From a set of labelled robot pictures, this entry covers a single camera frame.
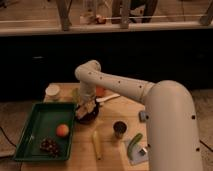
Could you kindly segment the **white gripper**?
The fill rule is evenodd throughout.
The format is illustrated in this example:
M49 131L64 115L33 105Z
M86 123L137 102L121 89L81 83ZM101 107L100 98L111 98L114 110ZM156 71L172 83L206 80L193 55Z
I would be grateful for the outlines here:
M96 103L94 100L84 103L76 109L76 117L78 119L83 118L85 115L91 113L96 107Z

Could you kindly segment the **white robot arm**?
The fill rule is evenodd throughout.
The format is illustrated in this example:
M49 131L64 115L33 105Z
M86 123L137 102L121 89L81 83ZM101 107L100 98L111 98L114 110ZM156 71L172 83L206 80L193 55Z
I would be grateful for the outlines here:
M85 102L101 86L145 106L150 171L203 171L195 105L182 84L106 74L96 60L78 66L75 77Z

